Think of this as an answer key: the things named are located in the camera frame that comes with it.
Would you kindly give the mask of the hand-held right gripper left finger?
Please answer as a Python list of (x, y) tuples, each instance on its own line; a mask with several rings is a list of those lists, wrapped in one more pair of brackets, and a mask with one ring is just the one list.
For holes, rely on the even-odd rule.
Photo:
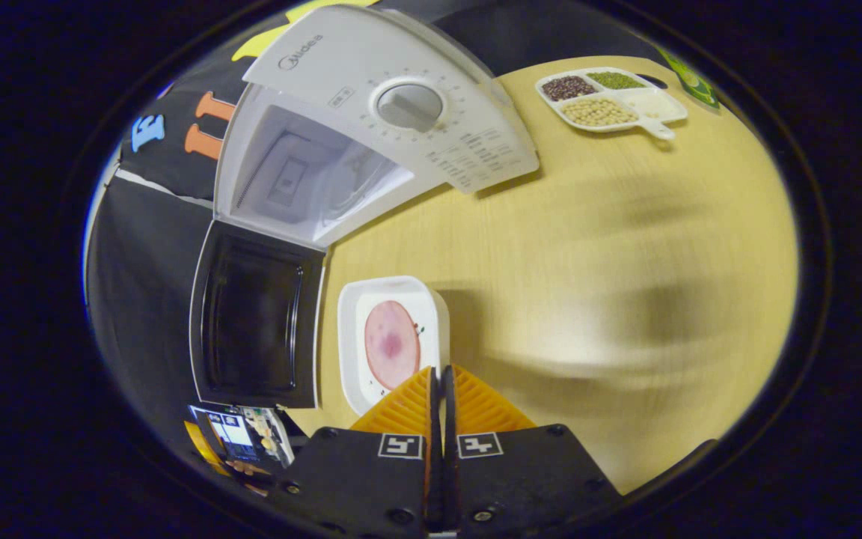
[(440, 392), (424, 368), (346, 429), (321, 427), (280, 477), (280, 509), (345, 538), (425, 538), (444, 519)]

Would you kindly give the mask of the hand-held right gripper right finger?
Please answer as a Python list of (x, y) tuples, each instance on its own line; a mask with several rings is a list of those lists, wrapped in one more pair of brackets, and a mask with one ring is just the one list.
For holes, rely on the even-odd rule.
[(623, 496), (570, 427), (537, 425), (459, 366), (442, 375), (442, 528), (537, 538), (608, 517)]

